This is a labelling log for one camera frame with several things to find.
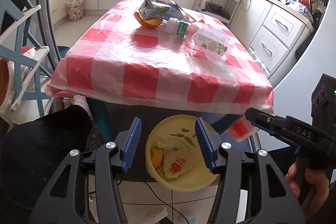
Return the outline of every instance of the finger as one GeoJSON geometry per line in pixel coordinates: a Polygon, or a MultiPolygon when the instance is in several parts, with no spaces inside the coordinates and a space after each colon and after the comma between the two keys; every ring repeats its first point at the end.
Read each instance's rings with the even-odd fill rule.
{"type": "Polygon", "coordinates": [[[288,181],[292,181],[295,179],[296,176],[296,172],[297,172],[297,168],[296,168],[296,163],[293,163],[291,165],[291,167],[288,169],[288,176],[287,176],[287,180],[288,181]]]}
{"type": "Polygon", "coordinates": [[[291,187],[295,197],[298,198],[301,192],[300,187],[297,185],[295,181],[289,182],[289,186],[291,187]]]}
{"type": "Polygon", "coordinates": [[[305,209],[306,218],[309,219],[317,213],[329,195],[329,180],[323,170],[307,168],[305,178],[309,184],[315,186],[315,194],[305,209]]]}

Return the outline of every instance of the table leg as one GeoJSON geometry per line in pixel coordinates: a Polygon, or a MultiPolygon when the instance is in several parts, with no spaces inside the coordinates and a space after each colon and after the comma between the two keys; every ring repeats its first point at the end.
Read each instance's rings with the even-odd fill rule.
{"type": "Polygon", "coordinates": [[[92,98],[86,98],[86,100],[104,140],[106,142],[114,141],[118,135],[118,131],[111,123],[110,114],[105,102],[92,98]]]}
{"type": "Polygon", "coordinates": [[[211,124],[212,128],[221,135],[235,124],[243,115],[226,114],[211,124]]]}

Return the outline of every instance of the drawer handle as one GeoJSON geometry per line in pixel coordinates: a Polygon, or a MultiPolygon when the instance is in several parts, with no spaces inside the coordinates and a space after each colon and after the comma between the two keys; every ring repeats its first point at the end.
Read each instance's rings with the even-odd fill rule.
{"type": "Polygon", "coordinates": [[[273,55],[272,51],[264,44],[264,42],[261,42],[261,45],[269,52],[271,56],[273,55]]]}
{"type": "Polygon", "coordinates": [[[248,11],[249,8],[251,7],[251,4],[252,4],[252,0],[249,0],[245,6],[245,11],[248,11]]]}
{"type": "Polygon", "coordinates": [[[278,21],[277,19],[275,20],[276,23],[278,23],[279,25],[282,25],[286,28],[286,31],[288,31],[288,27],[284,24],[282,24],[280,21],[278,21]]]}

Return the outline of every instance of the plastic table cover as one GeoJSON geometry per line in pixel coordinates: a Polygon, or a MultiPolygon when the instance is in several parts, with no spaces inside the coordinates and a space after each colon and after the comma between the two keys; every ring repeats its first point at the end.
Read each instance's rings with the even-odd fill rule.
{"type": "MultiPolygon", "coordinates": [[[[224,61],[165,31],[144,28],[134,12],[143,0],[122,0],[61,59],[45,92],[110,103],[243,115],[249,107],[273,114],[273,89],[257,63],[219,20],[184,9],[220,28],[235,45],[224,61]]],[[[245,117],[230,129],[241,141],[256,132],[245,117]]]]}

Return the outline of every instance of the floral wastebasket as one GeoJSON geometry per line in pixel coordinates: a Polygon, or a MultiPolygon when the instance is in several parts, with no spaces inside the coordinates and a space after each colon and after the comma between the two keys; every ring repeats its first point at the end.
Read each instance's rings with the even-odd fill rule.
{"type": "Polygon", "coordinates": [[[73,0],[68,3],[68,14],[71,22],[83,19],[84,0],[73,0]]]}

